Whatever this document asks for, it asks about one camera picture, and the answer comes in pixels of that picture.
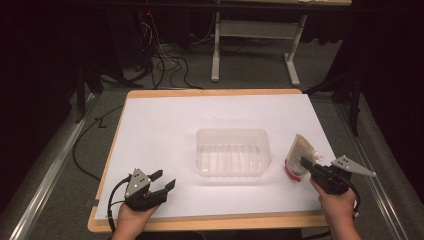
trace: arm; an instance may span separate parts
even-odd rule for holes
[[[143,232],[147,221],[159,206],[145,212],[131,210],[125,203],[121,204],[112,240],[133,240]]]
[[[324,210],[325,221],[331,230],[333,240],[358,240],[361,239],[353,224],[353,206],[355,193],[349,189],[342,195],[327,194],[314,180],[312,186],[319,194],[319,200]]]

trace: transparent bin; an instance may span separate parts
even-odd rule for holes
[[[200,129],[197,168],[204,177],[257,177],[271,162],[263,129]]]

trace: black cable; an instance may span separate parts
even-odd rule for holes
[[[185,58],[183,58],[183,57],[178,57],[178,58],[180,58],[181,60],[183,60],[184,63],[186,64],[186,73],[184,74],[184,78],[183,78],[185,84],[187,84],[187,86],[189,86],[190,88],[203,89],[203,88],[201,88],[199,86],[194,86],[194,85],[191,85],[190,83],[188,83],[188,81],[187,81],[187,75],[188,75],[188,63],[187,63],[187,60]]]
[[[75,163],[75,165],[83,172],[83,173],[85,173],[85,174],[87,174],[88,176],[90,176],[90,177],[92,177],[92,178],[94,178],[94,179],[96,179],[96,180],[98,180],[98,181],[100,181],[100,178],[99,177],[97,177],[97,176],[95,176],[94,174],[92,174],[92,173],[90,173],[90,172],[88,172],[88,171],[86,171],[85,169],[83,169],[79,164],[78,164],[78,161],[77,161],[77,158],[76,158],[76,149],[77,149],[77,145],[78,145],[78,143],[79,143],[79,141],[81,140],[81,138],[88,132],[88,130],[90,130],[98,121],[101,121],[104,117],[106,117],[107,115],[109,115],[109,114],[111,114],[112,112],[114,112],[114,111],[116,111],[116,110],[118,110],[118,109],[120,109],[120,108],[122,108],[124,105],[121,105],[121,106],[118,106],[118,107],[116,107],[116,108],[114,108],[114,109],[112,109],[112,110],[110,110],[110,111],[108,111],[107,113],[105,113],[105,114],[103,114],[101,117],[99,117],[99,118],[96,118],[96,120],[93,122],[93,123],[91,123],[90,124],[90,126],[88,126],[82,133],[81,133],[81,135],[77,138],[77,140],[75,141],[75,143],[74,143],[74,146],[73,146],[73,148],[72,148],[72,159],[74,160],[74,163]]]
[[[151,72],[150,75],[152,76],[152,84],[153,84],[153,88],[154,88],[156,83],[155,83],[155,77],[153,75],[153,72]]]
[[[273,44],[277,44],[284,40],[284,39],[269,39],[267,43],[259,43],[259,42],[250,41],[251,39],[252,38],[243,38],[243,39],[240,39],[240,41],[243,41],[245,44],[251,45],[251,46],[267,47]]]
[[[224,42],[224,41],[226,41],[226,42],[228,42],[229,44],[231,44],[231,45],[236,45],[236,44],[241,44],[240,46],[238,46],[238,48],[237,49],[235,49],[235,50],[225,50],[224,48],[222,48],[222,52],[231,52],[231,53],[235,53],[235,52],[238,52],[238,51],[240,51],[241,49],[243,49],[244,48],[244,46],[246,45],[246,42],[245,41],[238,41],[240,39],[240,37],[225,37],[225,38],[223,38],[222,39],[222,41]]]
[[[174,84],[174,82],[172,81],[172,76],[174,76],[175,73],[177,73],[178,71],[180,71],[181,68],[182,68],[182,66],[181,66],[181,63],[180,63],[180,61],[178,59],[176,59],[176,61],[173,61],[173,62],[177,63],[177,65],[173,69],[176,69],[177,67],[178,68],[175,71],[173,71],[171,73],[171,75],[169,75],[169,82],[171,82],[171,85],[173,87],[178,88],[178,86],[176,84]]]
[[[347,181],[346,179],[344,179],[343,177],[340,177],[339,175],[336,174],[336,176],[343,181],[345,184],[347,184],[350,189],[352,189],[352,191],[355,193],[356,195],[356,206],[353,208],[353,219],[355,219],[358,215],[359,215],[359,206],[361,206],[361,197],[359,196],[359,192],[358,190],[355,188],[355,186],[353,186],[353,184],[349,181]]]
[[[127,81],[135,82],[135,81],[138,81],[140,79],[143,79],[144,77],[146,77],[147,75],[149,75],[152,70],[153,70],[153,63],[150,61],[146,65],[146,67],[144,68],[144,71],[141,74],[135,76],[134,78],[128,79]],[[107,83],[107,84],[110,84],[110,85],[121,85],[122,84],[122,82],[119,82],[119,81],[116,81],[116,80],[115,81],[110,81],[110,80],[105,79],[102,76],[100,76],[100,80],[102,82]]]
[[[215,46],[215,43],[211,40],[214,40],[214,38],[208,38],[202,42],[192,43],[191,47],[200,50],[211,49]]]
[[[163,60],[163,58],[161,57],[161,56],[156,56],[156,58],[158,58],[158,59],[162,59]],[[158,62],[157,64],[156,64],[156,68],[157,69],[159,69],[159,70],[161,70],[161,71],[172,71],[172,70],[175,70],[176,68],[178,68],[177,69],[177,71],[178,70],[180,70],[181,69],[181,64],[180,64],[180,62],[178,61],[178,59],[177,60],[174,60],[174,58],[175,57],[173,57],[173,56],[170,56],[170,58],[168,57],[168,59],[169,59],[169,62],[171,62],[171,63],[176,63],[176,65],[175,66],[173,66],[172,68],[169,68],[169,69],[166,69],[166,67],[164,66],[164,63],[165,62]]]
[[[152,81],[153,81],[153,90],[157,90],[158,89],[158,86],[159,86],[159,84],[162,82],[162,80],[163,80],[163,77],[165,76],[165,63],[163,62],[163,59],[162,59],[162,57],[160,56],[160,54],[158,53],[158,58],[159,58],[159,60],[160,60],[160,62],[162,63],[162,74],[161,74],[161,76],[160,76],[160,79],[159,79],[159,81],[158,81],[158,83],[155,83],[155,80],[154,80],[154,78],[153,78],[153,71],[152,71]]]
[[[106,68],[104,68],[104,67],[102,67],[102,66],[100,66],[100,65],[98,65],[94,62],[88,62],[88,65],[91,67],[92,70],[99,73],[99,75],[102,75],[102,74],[107,75],[107,76],[111,77],[112,79],[116,80],[117,82],[123,84],[124,86],[131,87],[131,88],[143,88],[143,84],[137,84],[137,83],[134,83],[130,80],[127,80],[123,76],[117,75],[117,74],[113,73],[112,71],[110,71],[110,70],[108,70],[108,69],[106,69]]]
[[[113,222],[113,216],[112,216],[112,199],[113,195],[115,195],[116,190],[124,183],[130,182],[132,175],[129,174],[128,177],[122,179],[116,186],[113,188],[110,197],[109,202],[107,204],[107,220],[109,222],[110,229],[112,230],[112,233],[115,232],[115,223]]]
[[[118,203],[123,203],[123,202],[125,202],[125,201],[124,201],[124,200],[122,200],[122,201],[117,201],[117,202],[112,203],[112,205],[110,205],[110,206],[113,206],[113,205],[118,204]]]

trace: dark background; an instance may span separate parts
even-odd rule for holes
[[[361,70],[362,92],[421,200],[424,199],[420,151],[424,131],[422,5],[421,1],[413,0],[364,1],[364,7],[376,6],[388,11],[357,18],[349,32],[341,25],[349,23],[350,17],[314,16],[302,37],[303,42],[319,38],[322,44],[344,39],[328,79],[352,69]],[[98,61],[122,74],[119,47],[112,40],[107,12],[74,11],[72,22],[69,13],[57,3],[25,5],[15,1],[0,7],[0,180],[8,183],[2,184],[0,211],[69,113],[68,96],[75,89],[80,58]],[[206,20],[210,18],[205,14],[187,11],[154,14],[164,36],[183,47],[188,47],[190,32],[202,36],[210,26]],[[320,21],[332,24],[320,24]],[[355,68],[361,61],[362,66]]]

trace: white paper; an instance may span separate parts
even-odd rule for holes
[[[265,129],[271,164],[261,177],[201,177],[196,168],[196,132],[201,128]],[[95,219],[106,219],[112,189],[135,168],[147,175],[163,169],[151,191],[176,179],[168,201],[153,218],[320,209],[309,175],[298,183],[284,171],[297,133],[324,155],[320,164],[335,159],[304,94],[127,99]],[[124,199],[125,188],[116,191],[113,202]],[[118,208],[113,206],[115,218]]]

